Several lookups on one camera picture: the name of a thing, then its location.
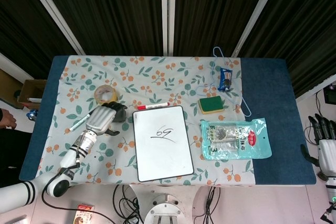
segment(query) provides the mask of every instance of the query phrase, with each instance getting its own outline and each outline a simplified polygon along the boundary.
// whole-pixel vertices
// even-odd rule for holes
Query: floral tablecloth
[[[218,91],[202,86],[213,79],[218,83],[220,67],[233,70],[229,97],[223,97],[225,110],[203,115],[198,99],[218,95]],[[128,107],[126,121],[112,123],[119,135],[97,137],[76,170],[73,184],[139,184],[132,112],[142,104],[170,102],[183,107],[195,173],[142,184],[254,185],[250,159],[207,161],[201,147],[201,120],[244,120],[240,109],[241,72],[240,59],[232,58],[70,56],[59,79],[57,102],[37,176],[46,171],[57,172],[62,157],[85,124],[73,132],[69,128],[95,108],[93,93],[98,86],[107,84],[116,89],[119,102]]]

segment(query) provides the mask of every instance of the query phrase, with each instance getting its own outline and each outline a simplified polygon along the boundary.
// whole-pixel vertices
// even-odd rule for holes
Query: packaged item
[[[81,211],[81,210],[94,211],[94,206],[79,204],[73,224],[91,224],[93,212],[86,212],[86,211]]]
[[[272,155],[264,118],[251,122],[202,121],[205,159],[267,158]]]
[[[219,91],[228,91],[231,87],[232,70],[220,68],[221,80],[219,81]]]

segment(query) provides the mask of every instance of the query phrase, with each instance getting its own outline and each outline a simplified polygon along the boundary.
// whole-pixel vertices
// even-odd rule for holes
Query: whiteboard marker
[[[79,126],[81,126],[89,117],[90,115],[93,113],[94,109],[91,110],[86,116],[84,116],[81,120],[79,120],[76,124],[74,124],[69,130],[70,131],[74,131],[75,129],[77,129]]]
[[[154,108],[166,107],[166,106],[169,106],[169,105],[170,105],[170,103],[168,103],[168,102],[159,103],[159,104],[152,104],[152,105],[142,105],[142,106],[138,106],[138,110],[154,109]]]

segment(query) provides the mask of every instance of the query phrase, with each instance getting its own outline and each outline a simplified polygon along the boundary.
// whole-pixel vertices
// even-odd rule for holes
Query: small box
[[[79,204],[77,207],[76,215],[73,224],[91,224],[93,212],[86,212],[81,210],[94,211],[94,206]]]
[[[47,80],[26,80],[21,89],[18,102],[29,109],[39,109],[40,103],[30,102],[28,98],[42,98]]]

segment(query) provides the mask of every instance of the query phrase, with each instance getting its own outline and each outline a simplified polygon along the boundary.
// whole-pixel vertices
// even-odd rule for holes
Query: black cable
[[[336,207],[336,202],[332,203],[329,208],[326,209],[324,214],[321,216],[321,220],[324,220],[327,223],[333,224],[331,220],[328,219],[329,214],[331,214],[333,208]]]
[[[216,187],[211,187],[210,190],[209,190],[209,193],[208,193],[208,197],[207,197],[207,200],[206,200],[206,204],[205,204],[205,212],[204,214],[202,215],[198,215],[194,218],[194,224],[195,224],[195,220],[199,217],[202,217],[204,216],[204,219],[203,219],[203,224],[209,224],[209,220],[210,222],[213,224],[214,221],[212,219],[212,213],[215,211],[217,205],[218,205],[218,202],[219,202],[219,199],[221,197],[221,189],[219,188],[219,194],[218,194],[218,198],[217,198],[217,202],[216,202],[216,205],[215,207],[213,208],[213,210],[211,211],[210,210],[210,206],[212,204],[212,201],[213,201],[213,198],[214,198],[214,195],[215,195],[215,190],[216,190]]]
[[[311,128],[312,128],[313,126],[311,125],[311,122],[309,122],[309,126],[308,127],[306,127],[305,129],[304,129],[304,131],[303,131],[303,133],[304,133],[304,138],[306,139],[306,141],[308,142],[308,143],[310,143],[310,144],[312,144],[312,145],[317,145],[316,143],[314,143],[311,139],[310,139],[310,131],[311,131]],[[307,129],[309,129],[309,131],[308,131],[308,138],[306,137],[306,130]]]
[[[125,191],[124,191],[124,186],[122,188],[122,195],[123,197],[119,200],[119,210],[120,212],[118,212],[117,207],[115,206],[115,199],[116,199],[116,191],[118,189],[119,185],[117,185],[113,191],[113,195],[112,195],[112,203],[113,203],[113,208],[115,210],[115,212],[117,213],[117,215],[122,218],[124,220],[124,224],[130,224],[130,220],[133,218],[137,219],[137,223],[139,223],[139,220],[142,221],[141,216],[140,216],[140,210],[139,210],[139,202],[137,198],[134,198],[133,200],[127,199],[125,196]],[[128,204],[128,206],[132,209],[131,213],[128,216],[125,216],[124,213],[121,210],[121,202],[125,200]]]
[[[320,99],[317,97],[317,95],[318,95],[319,92],[320,92],[320,91],[316,92],[316,94],[315,94],[315,102],[316,102],[316,108],[317,108],[317,110],[318,110],[320,116],[323,117],[323,115],[322,115],[322,113],[321,113],[321,103],[320,103]]]
[[[51,208],[54,208],[54,209],[59,209],[59,210],[66,210],[66,211],[84,211],[84,212],[93,212],[94,214],[98,214],[98,215],[101,215],[103,217],[105,217],[106,219],[108,219],[109,221],[111,221],[113,224],[116,224],[113,220],[111,220],[109,217],[107,217],[106,215],[103,215],[102,213],[100,212],[96,212],[96,211],[92,211],[92,210],[82,210],[82,209],[76,209],[76,208],[65,208],[65,207],[56,207],[56,206],[53,206],[51,204],[49,204],[45,199],[44,199],[44,193],[46,192],[48,186],[50,185],[51,182],[54,181],[54,179],[59,176],[60,173],[56,174],[48,183],[47,185],[43,188],[43,191],[42,191],[42,201],[45,205],[47,205],[48,207],[51,207]]]

